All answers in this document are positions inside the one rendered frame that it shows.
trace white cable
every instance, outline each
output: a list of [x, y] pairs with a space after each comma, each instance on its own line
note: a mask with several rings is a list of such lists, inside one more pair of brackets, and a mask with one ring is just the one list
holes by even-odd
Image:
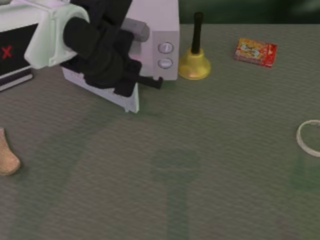
[[304, 123], [302, 123], [299, 128], [298, 131], [296, 132], [296, 141], [298, 143], [298, 145], [308, 154], [320, 158], [320, 151], [316, 151], [311, 149], [310, 147], [308, 147], [305, 142], [302, 140], [301, 137], [301, 130], [304, 126], [306, 125], [313, 125], [313, 126], [319, 126], [320, 127], [320, 120], [309, 120], [309, 121], [305, 121]]

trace table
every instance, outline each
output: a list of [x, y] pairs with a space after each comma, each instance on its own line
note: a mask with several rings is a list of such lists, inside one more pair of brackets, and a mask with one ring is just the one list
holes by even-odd
[[[278, 44], [274, 67], [234, 61], [240, 37]], [[137, 115], [59, 67], [1, 93], [24, 166], [0, 178], [0, 239], [318, 239], [320, 162], [295, 133], [320, 118], [319, 38], [318, 25], [205, 25], [212, 74], [141, 86]]]

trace yellow bell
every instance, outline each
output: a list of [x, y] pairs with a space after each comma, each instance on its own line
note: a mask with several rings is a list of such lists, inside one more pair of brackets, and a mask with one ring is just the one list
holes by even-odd
[[192, 47], [179, 60], [179, 75], [188, 80], [204, 79], [211, 72], [211, 63], [205, 57], [204, 50], [200, 48], [203, 20], [204, 14], [202, 12], [194, 14]]

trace red packet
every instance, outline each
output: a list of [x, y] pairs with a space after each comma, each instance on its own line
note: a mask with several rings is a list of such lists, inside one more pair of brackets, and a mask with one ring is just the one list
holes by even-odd
[[271, 68], [276, 59], [277, 45], [240, 38], [234, 59]]

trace dark green background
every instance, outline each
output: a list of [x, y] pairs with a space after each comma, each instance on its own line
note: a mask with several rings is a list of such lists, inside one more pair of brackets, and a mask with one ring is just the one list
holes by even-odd
[[205, 13], [210, 24], [317, 24], [320, 0], [179, 0], [181, 23]]

